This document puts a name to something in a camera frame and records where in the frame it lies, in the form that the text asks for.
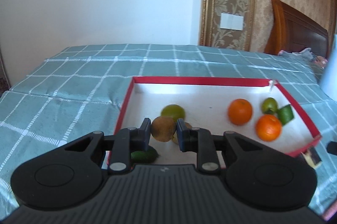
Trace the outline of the crumpled clothes on bed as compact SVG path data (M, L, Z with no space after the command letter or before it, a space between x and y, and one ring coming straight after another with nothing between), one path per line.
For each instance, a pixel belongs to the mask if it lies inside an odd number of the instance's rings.
M324 68L328 63L328 60L326 58L315 55L311 51L311 48L304 48L300 52L287 52L287 51L281 50L279 51L278 56L315 63L316 65L322 68Z

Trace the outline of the white wall switch panel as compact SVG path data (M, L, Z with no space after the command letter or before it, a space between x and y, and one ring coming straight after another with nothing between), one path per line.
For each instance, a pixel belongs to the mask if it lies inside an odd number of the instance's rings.
M229 29L234 31L242 31L244 25L244 17L229 13L221 13L220 29Z

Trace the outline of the white electric kettle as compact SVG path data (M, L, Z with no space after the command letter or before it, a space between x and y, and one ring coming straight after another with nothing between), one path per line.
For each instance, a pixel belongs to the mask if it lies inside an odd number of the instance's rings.
M328 63L320 78L319 86L321 90L329 96L330 99L337 101L337 50L336 50L336 34L334 34L334 42L332 50L328 57Z

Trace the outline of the small orange tangerine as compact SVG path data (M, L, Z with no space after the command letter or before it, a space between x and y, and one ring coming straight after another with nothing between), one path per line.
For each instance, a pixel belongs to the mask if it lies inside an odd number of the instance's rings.
M280 136L282 123L274 115L265 114L258 119L255 132L262 141L271 142Z

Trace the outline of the red shallow cardboard box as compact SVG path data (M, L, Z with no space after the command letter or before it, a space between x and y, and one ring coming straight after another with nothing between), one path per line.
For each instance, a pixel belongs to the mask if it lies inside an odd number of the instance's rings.
M115 131L140 127L144 118L154 120L165 106L177 104L184 108L185 120L193 127L205 128L214 135L235 131L259 141L255 124L262 116L262 102L269 97L280 107L290 105L294 119L283 127L280 137L265 144L293 157L316 146L322 136L303 108L279 82L260 78L133 77ZM232 124L227 115L229 104L238 98L253 107L251 120L242 126Z

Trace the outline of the large orange tangerine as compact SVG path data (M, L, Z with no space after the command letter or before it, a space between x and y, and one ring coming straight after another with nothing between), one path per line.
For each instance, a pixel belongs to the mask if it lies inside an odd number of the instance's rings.
M249 101L239 98L229 104L227 115L232 124L241 126L251 120L253 107Z

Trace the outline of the wooden headboard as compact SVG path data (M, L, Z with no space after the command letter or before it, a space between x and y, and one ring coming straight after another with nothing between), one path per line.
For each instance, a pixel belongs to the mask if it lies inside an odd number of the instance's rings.
M264 50L266 54L311 48L314 54L328 57L328 32L324 27L281 0L271 0L271 4L274 25Z

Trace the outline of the dark eggplant piece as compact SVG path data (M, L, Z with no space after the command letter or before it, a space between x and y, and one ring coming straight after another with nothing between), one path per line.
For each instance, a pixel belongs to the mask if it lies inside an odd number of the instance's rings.
M313 169L317 169L322 164L322 159L314 147L310 147L304 153L301 153L300 156Z

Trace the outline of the teal plaid bedsheet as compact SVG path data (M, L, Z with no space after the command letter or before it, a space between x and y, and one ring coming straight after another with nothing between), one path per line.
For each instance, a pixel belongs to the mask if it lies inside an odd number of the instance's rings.
M46 59L1 97L1 217L18 204L10 187L17 166L87 133L114 131L134 76L270 78L279 81L322 134L316 150L318 214L336 200L336 102L318 85L322 69L285 57L194 45L111 44L69 47Z

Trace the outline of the green tomato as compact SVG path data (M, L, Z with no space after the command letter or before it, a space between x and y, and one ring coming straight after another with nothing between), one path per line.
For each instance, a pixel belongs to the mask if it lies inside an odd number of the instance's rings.
M278 110L278 103L277 101L272 98L266 98L261 104L261 111L263 114L275 114Z
M186 112L183 107L177 104L169 104L162 109L160 115L171 117L174 121L177 121L180 118L185 119Z

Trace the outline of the cut green cucumber piece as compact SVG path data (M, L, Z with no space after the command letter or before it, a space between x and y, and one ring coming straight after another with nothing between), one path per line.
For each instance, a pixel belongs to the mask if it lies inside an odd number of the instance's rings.
M277 117L283 126L288 124L290 121L294 119L292 106L288 104L284 107L279 108L277 110Z

